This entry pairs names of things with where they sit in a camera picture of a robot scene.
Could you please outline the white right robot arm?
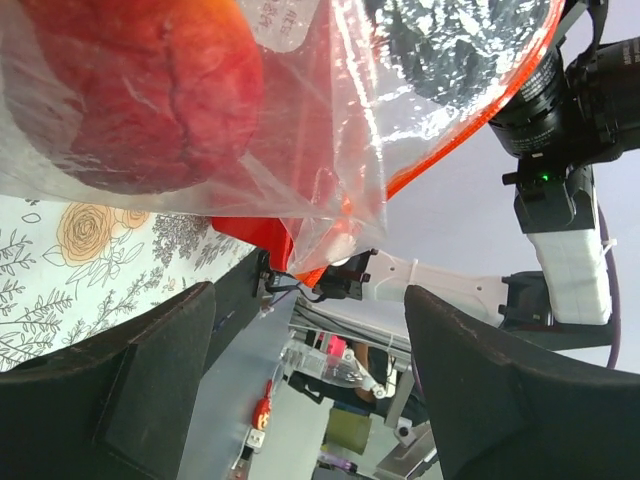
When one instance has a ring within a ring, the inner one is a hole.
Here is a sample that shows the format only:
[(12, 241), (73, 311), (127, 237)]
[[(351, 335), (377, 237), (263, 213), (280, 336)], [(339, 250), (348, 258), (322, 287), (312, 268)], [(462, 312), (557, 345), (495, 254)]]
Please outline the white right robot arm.
[(379, 250), (329, 267), (314, 286), (320, 299), (399, 301), (419, 285), (468, 315), (520, 332), (549, 350), (617, 347), (620, 297), (593, 168), (639, 146), (639, 42), (606, 43), (604, 1), (569, 1), (558, 33), (587, 13), (589, 47), (565, 64), (553, 46), (491, 119), (518, 161), (502, 181), (539, 269), (465, 277)]

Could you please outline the red plastic tray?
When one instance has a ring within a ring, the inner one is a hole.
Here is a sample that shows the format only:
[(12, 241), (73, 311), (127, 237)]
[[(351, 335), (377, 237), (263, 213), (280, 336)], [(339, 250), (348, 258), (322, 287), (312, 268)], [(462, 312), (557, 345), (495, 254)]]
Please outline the red plastic tray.
[(272, 270), (287, 272), (294, 241), (290, 232), (293, 220), (263, 217), (212, 217), (215, 231), (243, 241), (270, 255)]

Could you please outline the wrinkled red fruit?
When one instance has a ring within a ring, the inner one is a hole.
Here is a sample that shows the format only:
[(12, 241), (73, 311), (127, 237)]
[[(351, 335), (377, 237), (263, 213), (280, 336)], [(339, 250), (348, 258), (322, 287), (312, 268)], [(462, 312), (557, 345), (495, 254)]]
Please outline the wrinkled red fruit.
[(63, 173), (116, 194), (220, 175), (245, 152), (263, 69), (234, 1), (5, 1), (4, 99)]

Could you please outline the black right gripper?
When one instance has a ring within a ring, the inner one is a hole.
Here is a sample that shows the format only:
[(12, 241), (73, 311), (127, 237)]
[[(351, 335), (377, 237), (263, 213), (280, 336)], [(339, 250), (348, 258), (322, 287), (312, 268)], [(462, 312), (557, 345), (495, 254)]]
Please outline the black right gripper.
[[(592, 39), (570, 64), (560, 46), (583, 6)], [(552, 43), (531, 76), (489, 121), (518, 161), (607, 163), (639, 148), (639, 39), (602, 41), (607, 1), (567, 1)]]

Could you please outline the clear zip bag orange zipper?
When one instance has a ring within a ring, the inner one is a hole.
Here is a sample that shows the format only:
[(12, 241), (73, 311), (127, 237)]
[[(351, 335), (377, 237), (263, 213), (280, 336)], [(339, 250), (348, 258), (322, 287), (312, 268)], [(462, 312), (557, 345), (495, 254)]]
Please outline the clear zip bag orange zipper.
[(149, 213), (293, 220), (308, 284), (376, 245), (386, 203), (478, 129), (546, 52), (560, 1), (234, 1), (263, 97), (244, 154), (209, 180), (124, 195), (85, 185), (16, 126), (1, 68), (1, 190)]

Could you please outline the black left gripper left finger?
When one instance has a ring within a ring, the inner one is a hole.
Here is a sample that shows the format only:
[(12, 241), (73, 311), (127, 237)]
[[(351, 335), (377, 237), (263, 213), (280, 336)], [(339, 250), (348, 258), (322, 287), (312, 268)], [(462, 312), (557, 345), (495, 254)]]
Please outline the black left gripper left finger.
[(215, 313), (199, 283), (2, 373), (2, 478), (176, 478)]

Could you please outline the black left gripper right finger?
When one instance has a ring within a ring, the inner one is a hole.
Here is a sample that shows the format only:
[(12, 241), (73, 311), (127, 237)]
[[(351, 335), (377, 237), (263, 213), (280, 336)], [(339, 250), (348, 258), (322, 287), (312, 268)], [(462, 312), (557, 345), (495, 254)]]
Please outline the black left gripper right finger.
[(540, 348), (420, 286), (404, 308), (444, 478), (638, 478), (638, 375)]

